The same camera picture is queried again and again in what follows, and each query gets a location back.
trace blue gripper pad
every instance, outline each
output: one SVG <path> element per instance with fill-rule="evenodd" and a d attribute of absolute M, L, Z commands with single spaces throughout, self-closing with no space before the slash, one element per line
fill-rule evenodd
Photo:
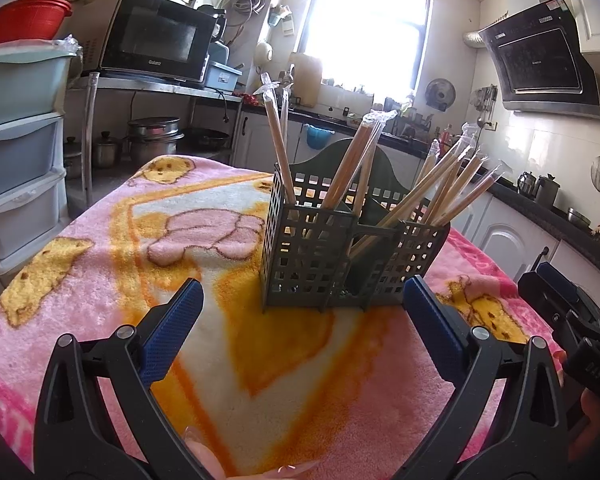
<path fill-rule="evenodd" d="M 202 312 L 203 300 L 202 285 L 196 280 L 191 280 L 168 303 L 167 312 L 141 349 L 139 375 L 146 388 L 151 383 L 164 379 Z"/>
<path fill-rule="evenodd" d="M 440 377 L 453 383 L 456 388 L 460 387 L 467 373 L 466 343 L 458 339 L 456 331 L 441 311 L 441 308 L 453 307 L 440 304 L 420 276 L 414 276 L 405 283 L 402 306 L 416 327 Z M 455 314 L 468 332 L 468 326 L 455 309 L 449 314 Z"/>
<path fill-rule="evenodd" d="M 575 305 L 578 303 L 579 298 L 576 286 L 567 280 L 552 264 L 542 262 L 538 265 L 536 273 L 570 304 Z"/>

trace window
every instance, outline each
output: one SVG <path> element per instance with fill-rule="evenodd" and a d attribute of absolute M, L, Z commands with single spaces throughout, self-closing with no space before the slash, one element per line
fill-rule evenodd
<path fill-rule="evenodd" d="M 429 0 L 312 0 L 299 51 L 322 77 L 404 101 L 416 83 Z"/>

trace fleece blanket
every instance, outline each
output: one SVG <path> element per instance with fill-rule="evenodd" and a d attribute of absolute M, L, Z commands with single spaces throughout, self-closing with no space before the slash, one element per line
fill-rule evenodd
<path fill-rule="evenodd" d="M 202 314 L 152 391 L 228 476 L 318 461 L 309 478 L 387 479 L 452 393 L 400 307 L 262 313 L 258 269 L 271 176 L 164 156 L 72 222 L 0 296 L 0 432 L 32 466 L 42 378 L 59 335 L 108 337 L 192 276 Z M 498 338 L 546 338 L 516 285 L 451 230 L 426 275 L 440 300 Z M 500 386 L 464 452 L 480 447 Z M 112 391 L 104 384 L 106 400 Z M 141 456 L 107 402 L 127 452 Z"/>

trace stacked pots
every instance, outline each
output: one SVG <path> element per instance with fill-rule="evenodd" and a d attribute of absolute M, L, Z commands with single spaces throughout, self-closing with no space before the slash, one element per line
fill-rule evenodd
<path fill-rule="evenodd" d="M 131 161 L 138 168 L 159 155 L 173 155 L 184 137 L 178 130 L 177 117 L 147 117 L 128 122 Z"/>

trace kettle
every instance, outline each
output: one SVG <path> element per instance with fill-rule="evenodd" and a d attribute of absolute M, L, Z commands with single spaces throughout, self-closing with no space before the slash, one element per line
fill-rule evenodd
<path fill-rule="evenodd" d="M 531 199 L 536 196 L 536 178 L 530 171 L 525 171 L 518 177 L 518 193 Z"/>
<path fill-rule="evenodd" d="M 534 192 L 536 196 L 536 203 L 544 206 L 547 209 L 551 209 L 555 202 L 555 197 L 558 195 L 560 184 L 555 181 L 555 177 L 551 173 L 547 173 L 546 176 L 538 178 L 536 184 L 536 190 Z"/>

